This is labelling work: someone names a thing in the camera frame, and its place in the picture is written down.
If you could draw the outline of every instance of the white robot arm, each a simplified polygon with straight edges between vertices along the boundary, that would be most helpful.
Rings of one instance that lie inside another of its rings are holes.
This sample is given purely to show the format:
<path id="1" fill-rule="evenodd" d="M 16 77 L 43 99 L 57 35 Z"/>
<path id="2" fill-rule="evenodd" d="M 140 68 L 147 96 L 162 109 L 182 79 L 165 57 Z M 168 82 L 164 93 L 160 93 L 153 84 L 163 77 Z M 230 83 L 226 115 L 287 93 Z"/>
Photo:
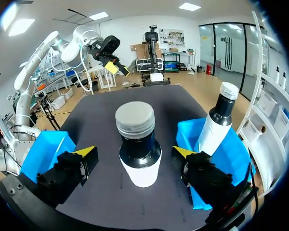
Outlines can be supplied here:
<path id="1" fill-rule="evenodd" d="M 16 106 L 15 134 L 21 141 L 31 140 L 31 135 L 23 132 L 21 126 L 29 127 L 30 103 L 35 88 L 35 83 L 30 79 L 41 60 L 46 56 L 50 48 L 60 52 L 61 59 L 68 64 L 76 73 L 87 71 L 88 60 L 84 54 L 89 53 L 94 59 L 101 61 L 103 66 L 110 72 L 115 73 L 118 69 L 125 75 L 129 72 L 127 68 L 119 63 L 119 59 L 112 53 L 119 46 L 120 41 L 109 36 L 106 39 L 100 37 L 88 26 L 79 26 L 73 32 L 73 39 L 69 43 L 63 40 L 57 31 L 52 32 L 40 46 L 35 50 L 27 64 L 17 76 L 14 88 L 21 93 Z M 92 80 L 87 73 L 90 88 L 92 90 Z"/>

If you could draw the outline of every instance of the blue bin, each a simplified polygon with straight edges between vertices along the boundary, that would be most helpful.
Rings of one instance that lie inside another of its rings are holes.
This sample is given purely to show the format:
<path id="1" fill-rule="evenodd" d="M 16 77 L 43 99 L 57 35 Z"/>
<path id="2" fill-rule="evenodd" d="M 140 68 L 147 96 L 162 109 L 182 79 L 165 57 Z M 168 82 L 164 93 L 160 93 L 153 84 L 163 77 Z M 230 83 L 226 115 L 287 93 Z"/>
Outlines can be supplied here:
<path id="1" fill-rule="evenodd" d="M 180 148 L 195 151 L 194 146 L 198 140 L 206 119 L 193 119 L 178 123 L 176 141 Z M 233 185 L 238 185 L 245 177 L 250 155 L 233 128 L 230 128 L 223 142 L 217 148 L 211 158 L 212 163 L 221 171 L 233 175 Z M 212 207 L 203 202 L 195 189 L 191 187 L 194 209 L 211 209 Z"/>
<path id="2" fill-rule="evenodd" d="M 34 141 L 20 170 L 33 182 L 36 175 L 44 173 L 57 163 L 57 156 L 63 152 L 74 152 L 75 144 L 66 131 L 42 131 Z"/>

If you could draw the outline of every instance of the chair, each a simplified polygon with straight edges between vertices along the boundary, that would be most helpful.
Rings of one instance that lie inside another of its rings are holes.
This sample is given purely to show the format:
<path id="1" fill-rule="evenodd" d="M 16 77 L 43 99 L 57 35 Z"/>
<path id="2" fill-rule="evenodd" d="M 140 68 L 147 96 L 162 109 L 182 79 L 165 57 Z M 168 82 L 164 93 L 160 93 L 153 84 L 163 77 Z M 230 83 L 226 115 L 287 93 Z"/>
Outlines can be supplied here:
<path id="1" fill-rule="evenodd" d="M 78 82 L 78 78 L 77 78 L 77 77 L 72 77 L 72 78 L 71 78 L 71 81 L 72 81 L 72 83 L 75 85 L 75 87 L 81 88 L 80 83 L 77 83 L 77 82 Z M 81 83 L 83 84 L 83 86 L 89 88 L 89 81 L 88 81 L 88 79 L 84 79 L 83 81 L 81 81 Z"/>

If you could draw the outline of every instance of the caution tape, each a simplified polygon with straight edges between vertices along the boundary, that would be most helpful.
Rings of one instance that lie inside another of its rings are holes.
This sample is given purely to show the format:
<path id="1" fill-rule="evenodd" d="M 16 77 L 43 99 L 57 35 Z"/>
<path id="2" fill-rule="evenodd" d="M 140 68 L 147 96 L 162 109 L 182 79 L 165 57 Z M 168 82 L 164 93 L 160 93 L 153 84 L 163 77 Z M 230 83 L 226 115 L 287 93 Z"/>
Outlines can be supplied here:
<path id="1" fill-rule="evenodd" d="M 53 113 L 54 116 L 57 116 L 57 115 L 64 115 L 64 114 L 69 114 L 71 112 L 61 112 L 61 113 Z M 40 116 L 37 116 L 37 118 L 41 118 L 41 117 L 46 117 L 46 115 L 40 115 Z"/>

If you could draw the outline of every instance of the floor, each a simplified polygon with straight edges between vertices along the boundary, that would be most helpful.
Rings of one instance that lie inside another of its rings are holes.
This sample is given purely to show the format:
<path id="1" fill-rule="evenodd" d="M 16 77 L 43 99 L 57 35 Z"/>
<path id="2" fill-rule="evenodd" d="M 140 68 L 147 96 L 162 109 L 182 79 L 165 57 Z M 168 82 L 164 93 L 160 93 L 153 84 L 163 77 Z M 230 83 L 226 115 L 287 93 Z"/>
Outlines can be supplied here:
<path id="1" fill-rule="evenodd" d="M 203 66 L 204 69 L 207 66 L 207 63 L 204 61 L 201 61 L 200 64 Z M 239 89 L 241 87 L 243 73 L 226 71 L 226 70 L 216 67 L 214 75 L 221 81 L 230 82 L 236 85 Z M 251 99 L 252 94 L 255 89 L 255 85 L 256 85 L 256 78 L 250 75 L 245 75 L 244 84 L 242 88 L 242 94 L 248 99 Z"/>
<path id="2" fill-rule="evenodd" d="M 222 82 L 218 78 L 206 75 L 205 73 L 195 73 L 192 76 L 192 75 L 188 75 L 187 72 L 165 73 L 165 78 L 168 78 L 168 77 L 171 78 L 171 84 L 181 84 L 182 87 L 202 106 L 202 108 L 207 113 L 209 112 L 211 108 L 215 106 L 218 95 L 219 95 L 221 82 Z M 121 86 L 121 84 L 125 81 L 129 81 L 131 84 L 140 83 L 142 86 L 141 77 L 137 73 L 134 73 L 134 74 L 130 74 L 128 77 L 117 76 L 116 77 L 117 87 L 111 88 L 111 91 L 122 90 L 124 87 L 129 86 L 129 85 Z M 75 88 L 74 86 L 72 88 L 75 93 L 73 97 L 69 99 L 62 108 L 60 108 L 59 110 L 55 110 L 53 112 L 60 126 L 63 125 L 63 123 L 67 119 L 69 115 L 68 112 L 71 112 L 83 97 L 82 88 Z M 103 89 L 103 90 L 99 90 L 95 94 L 101 94 L 107 91 L 108 89 Z M 58 97 L 58 94 L 56 92 L 52 93 L 52 95 L 50 96 L 51 99 L 55 99 L 56 97 Z M 235 130 L 237 130 L 237 128 L 239 127 L 245 115 L 248 105 L 249 105 L 249 101 L 246 98 L 244 98 L 242 95 L 239 95 L 239 98 L 237 99 L 235 103 L 233 114 L 232 114 L 232 121 L 233 121 L 232 127 Z M 51 124 L 45 117 L 41 117 L 38 119 L 37 127 L 39 129 L 48 129 L 48 130 L 53 129 Z"/>

